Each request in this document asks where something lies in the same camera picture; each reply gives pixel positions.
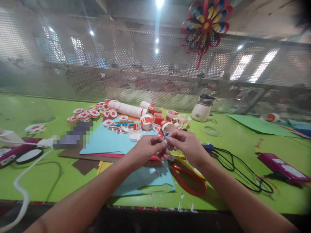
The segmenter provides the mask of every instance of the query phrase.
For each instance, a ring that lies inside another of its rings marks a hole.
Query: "hand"
[[[193,133],[176,130],[171,132],[166,140],[169,146],[180,149],[195,168],[211,158]]]
[[[144,135],[125,157],[131,158],[134,167],[138,169],[154,155],[160,161],[168,160],[170,152],[167,143],[160,136]]]

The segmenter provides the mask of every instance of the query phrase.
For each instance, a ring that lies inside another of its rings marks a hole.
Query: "glue gun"
[[[255,154],[258,155],[258,159],[261,162],[273,171],[273,173],[270,173],[264,177],[278,179],[299,188],[302,188],[305,182],[311,182],[310,177],[284,162],[275,154],[259,152]]]

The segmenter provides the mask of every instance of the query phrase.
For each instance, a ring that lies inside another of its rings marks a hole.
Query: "metal ring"
[[[215,133],[211,133],[210,131],[206,131],[206,130],[205,130],[206,128],[209,128],[209,129],[214,130],[214,131],[215,131]],[[205,132],[205,133],[207,133],[208,135],[211,135],[211,136],[214,136],[214,137],[219,136],[219,131],[218,131],[218,130],[216,130],[216,129],[214,129],[213,127],[204,126],[204,127],[203,127],[203,130],[204,130],[204,132]]]

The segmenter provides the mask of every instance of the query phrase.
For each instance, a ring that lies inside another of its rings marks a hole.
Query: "red scissors handle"
[[[194,195],[194,196],[202,196],[202,195],[206,192],[206,183],[204,182],[204,180],[203,180],[201,177],[197,176],[197,175],[194,174],[193,172],[190,172],[190,171],[188,171],[188,170],[186,170],[186,169],[183,169],[183,168],[177,166],[176,164],[173,164],[172,169],[173,169],[173,173],[174,173],[174,175],[175,175],[175,177],[176,177],[177,182],[178,182],[178,183],[180,184],[180,186],[181,186],[184,190],[186,190],[188,193],[190,193],[190,194],[192,194],[192,195]],[[199,181],[201,182],[201,184],[202,184],[202,189],[199,190],[199,191],[197,191],[197,190],[193,190],[193,189],[189,188],[189,187],[188,187],[187,185],[185,185],[184,182],[181,180],[181,178],[180,178],[179,175],[177,174],[177,171],[176,171],[176,170],[178,170],[178,171],[180,171],[180,172],[183,172],[183,173],[186,173],[186,174],[192,176],[193,178],[199,180]]]

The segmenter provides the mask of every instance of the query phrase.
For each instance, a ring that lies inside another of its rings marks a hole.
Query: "black cable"
[[[256,193],[261,193],[262,191],[266,192],[266,193],[269,193],[269,194],[272,194],[274,193],[274,190],[273,188],[262,178],[260,177],[257,177],[256,174],[253,172],[253,170],[251,170],[251,168],[242,160],[240,159],[239,157],[237,157],[236,155],[232,154],[231,152],[225,150],[225,149],[221,149],[221,148],[216,148],[215,147],[215,150],[214,150],[219,156],[221,156],[222,158],[224,158],[231,166],[225,166],[221,160],[219,158],[216,157],[216,159],[218,160],[218,162],[225,168],[227,169],[228,171],[230,172],[235,172],[235,170],[237,170],[242,176],[244,176],[246,178],[246,180],[248,180],[252,185],[254,185],[256,188],[258,188],[258,190],[256,189],[252,189],[250,188],[248,185],[244,184],[243,182],[241,182],[240,180],[238,180],[242,185],[244,185],[246,188],[248,188],[249,190],[253,191],[253,192],[256,192]],[[228,155],[230,155],[231,157],[231,162],[225,157],[223,156],[221,153],[226,153]],[[238,168],[236,168],[236,166],[234,165],[234,158],[238,159],[246,168],[247,170],[253,175],[253,176],[256,176],[260,181],[259,181],[259,184],[257,183],[254,183],[252,180],[250,180],[246,175],[244,175]],[[262,184],[265,184],[270,190],[266,190],[264,188],[262,188]]]

